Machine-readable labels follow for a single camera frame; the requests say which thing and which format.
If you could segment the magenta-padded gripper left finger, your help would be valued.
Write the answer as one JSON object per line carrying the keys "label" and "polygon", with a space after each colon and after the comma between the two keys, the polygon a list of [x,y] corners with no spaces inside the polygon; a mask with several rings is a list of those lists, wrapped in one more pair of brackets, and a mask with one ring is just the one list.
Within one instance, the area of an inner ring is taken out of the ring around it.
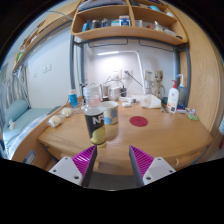
{"label": "magenta-padded gripper left finger", "polygon": [[91,146],[73,157],[63,157],[50,173],[82,187],[88,187],[93,172],[97,146]]}

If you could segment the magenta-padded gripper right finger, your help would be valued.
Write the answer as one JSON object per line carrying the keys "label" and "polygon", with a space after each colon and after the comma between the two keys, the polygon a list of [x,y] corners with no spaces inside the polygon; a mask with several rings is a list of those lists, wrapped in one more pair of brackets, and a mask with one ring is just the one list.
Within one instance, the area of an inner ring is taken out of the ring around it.
{"label": "magenta-padded gripper right finger", "polygon": [[129,157],[137,187],[143,187],[175,173],[162,157],[152,157],[132,145],[129,146]]}

